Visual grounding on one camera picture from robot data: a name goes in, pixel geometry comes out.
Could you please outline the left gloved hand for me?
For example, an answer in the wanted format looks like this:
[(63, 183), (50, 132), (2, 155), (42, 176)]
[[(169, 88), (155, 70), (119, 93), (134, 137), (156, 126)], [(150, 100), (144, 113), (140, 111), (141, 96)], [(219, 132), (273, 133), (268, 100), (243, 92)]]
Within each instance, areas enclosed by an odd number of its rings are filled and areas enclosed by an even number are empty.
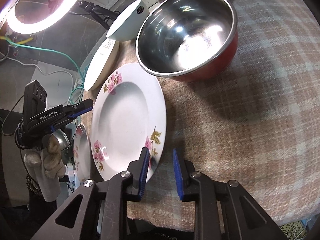
[(23, 160), (31, 178), (39, 185), (44, 200), (55, 201), (61, 193), (59, 179), (66, 172), (57, 138), (51, 135), (47, 146), (42, 150), (26, 150)]

